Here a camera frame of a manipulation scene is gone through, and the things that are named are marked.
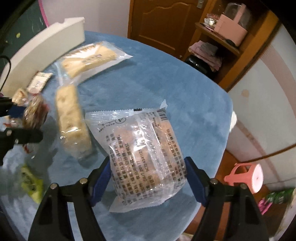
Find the pink appliance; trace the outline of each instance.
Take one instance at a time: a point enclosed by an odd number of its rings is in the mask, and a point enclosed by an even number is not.
[[[246,173],[235,174],[237,168],[240,166],[250,168]],[[263,179],[264,176],[261,165],[252,163],[236,163],[231,173],[224,177],[224,181],[230,186],[234,186],[235,183],[245,183],[253,194],[260,191],[263,185]]]
[[[247,34],[251,13],[244,4],[229,3],[224,14],[221,14],[214,32],[231,40],[238,47]]]

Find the wrapped snack bar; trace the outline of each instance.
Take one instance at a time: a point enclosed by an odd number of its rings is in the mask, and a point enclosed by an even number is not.
[[[132,56],[109,42],[102,41],[77,48],[56,63],[60,85],[80,84],[89,77]]]
[[[185,184],[183,156],[165,108],[90,112],[86,123],[110,155],[117,193],[111,212],[160,205]]]
[[[65,150],[78,159],[87,156],[91,152],[91,140],[78,102],[76,86],[59,87],[56,106]]]

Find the pink container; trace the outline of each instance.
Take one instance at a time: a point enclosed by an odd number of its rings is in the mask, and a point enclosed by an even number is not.
[[[214,32],[219,34],[225,39],[231,40],[237,47],[241,44],[244,37],[248,33],[248,31],[241,26],[241,18],[246,18],[245,15],[247,15],[250,18],[250,13],[248,9],[246,8],[246,5],[242,4],[241,6],[238,4],[231,3],[231,6],[238,6],[237,7],[237,13],[234,17],[234,19],[231,19],[227,17],[227,8],[225,10],[225,15],[221,14],[219,20],[217,21],[217,24],[214,28]]]
[[[249,166],[250,168],[246,173],[235,174],[237,168],[240,166]],[[252,163],[236,163],[231,173],[224,177],[224,181],[230,186],[234,186],[235,183],[245,183],[251,193],[257,193],[263,185],[263,171],[261,165]]]

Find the screw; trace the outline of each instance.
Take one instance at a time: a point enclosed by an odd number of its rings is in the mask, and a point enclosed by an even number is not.
[[[218,180],[214,179],[214,178],[211,178],[210,183],[216,185],[216,184],[218,184]]]
[[[56,187],[57,187],[57,184],[56,183],[53,183],[53,184],[50,185],[50,188],[51,189],[55,189]]]
[[[242,184],[240,185],[240,187],[241,187],[242,189],[247,189],[247,188],[248,188],[248,186],[247,186],[246,184],[244,184],[244,183],[242,183]]]
[[[81,184],[86,184],[87,183],[87,178],[84,177],[84,178],[80,179],[79,182]]]

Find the blue gripper pad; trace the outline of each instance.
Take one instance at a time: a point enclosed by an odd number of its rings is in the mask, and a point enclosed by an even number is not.
[[[106,157],[101,166],[98,169],[93,170],[88,178],[88,191],[90,194],[89,202],[92,207],[101,201],[110,178],[110,158]]]
[[[187,180],[197,202],[207,205],[210,178],[204,170],[198,169],[191,157],[184,159],[187,170]]]
[[[22,118],[26,107],[13,105],[8,111],[8,115],[12,118]]]

